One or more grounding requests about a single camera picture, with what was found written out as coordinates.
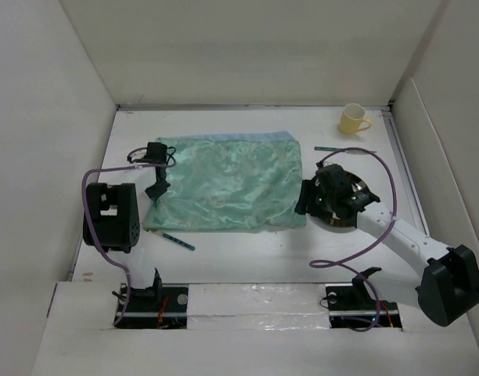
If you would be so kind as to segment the yellow cup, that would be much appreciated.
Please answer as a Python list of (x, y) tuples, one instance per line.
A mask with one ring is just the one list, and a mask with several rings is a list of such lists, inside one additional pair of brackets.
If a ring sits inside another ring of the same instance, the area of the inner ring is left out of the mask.
[(372, 121), (366, 117), (366, 110), (363, 106), (349, 103), (342, 111), (338, 129), (342, 134), (349, 136), (368, 130), (372, 125)]

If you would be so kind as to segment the green patterned cloth napkin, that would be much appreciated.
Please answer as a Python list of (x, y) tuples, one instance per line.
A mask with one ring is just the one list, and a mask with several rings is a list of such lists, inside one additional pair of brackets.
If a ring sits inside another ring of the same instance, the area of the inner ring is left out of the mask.
[(169, 188), (143, 220), (152, 230), (254, 231), (296, 229), (303, 179), (301, 146), (288, 132), (163, 138), (175, 148)]

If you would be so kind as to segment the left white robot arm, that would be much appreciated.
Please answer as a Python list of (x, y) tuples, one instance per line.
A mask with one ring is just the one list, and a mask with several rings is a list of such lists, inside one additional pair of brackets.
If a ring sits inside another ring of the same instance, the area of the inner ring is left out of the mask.
[(146, 196), (156, 202), (167, 192), (167, 169), (175, 166), (175, 148), (160, 142), (130, 152), (128, 165), (118, 168), (91, 169), (81, 181), (84, 209), (83, 240), (97, 249), (112, 266), (122, 269), (127, 278), (126, 292), (121, 296), (136, 301), (152, 311), (163, 303), (163, 291), (157, 269), (146, 260), (142, 251), (132, 249), (139, 242), (141, 225), (136, 186), (134, 183), (108, 185), (90, 183), (91, 175), (152, 168), (156, 182), (145, 189)]

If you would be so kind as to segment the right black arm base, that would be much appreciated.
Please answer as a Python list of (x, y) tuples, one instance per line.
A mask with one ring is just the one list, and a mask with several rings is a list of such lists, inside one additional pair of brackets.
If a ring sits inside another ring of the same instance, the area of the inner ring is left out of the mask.
[(346, 328), (357, 332), (369, 328), (402, 329), (398, 304), (387, 300), (378, 302), (365, 282), (378, 271), (378, 267), (368, 268), (350, 282), (325, 285), (325, 295), (319, 304), (328, 311), (331, 329)]

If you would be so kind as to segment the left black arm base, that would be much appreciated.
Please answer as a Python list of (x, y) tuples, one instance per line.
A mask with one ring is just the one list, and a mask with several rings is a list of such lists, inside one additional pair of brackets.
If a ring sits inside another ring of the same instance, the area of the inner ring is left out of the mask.
[(131, 288), (128, 305), (124, 306), (128, 286), (122, 284), (112, 295), (117, 298), (113, 325), (118, 329), (180, 330), (187, 328), (189, 285), (164, 284), (158, 271), (153, 285)]

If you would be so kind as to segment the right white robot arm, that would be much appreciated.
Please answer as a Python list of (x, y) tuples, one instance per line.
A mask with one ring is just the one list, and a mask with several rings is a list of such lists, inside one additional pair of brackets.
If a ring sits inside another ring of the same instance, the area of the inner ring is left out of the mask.
[(479, 304), (474, 253), (464, 245), (450, 247), (399, 219), (358, 176), (340, 165), (322, 166), (312, 179), (303, 180), (295, 212), (369, 234), (416, 273), (408, 278), (369, 267), (352, 279), (351, 289), (337, 293), (337, 302), (350, 303), (353, 310), (399, 302), (420, 309), (441, 327)]

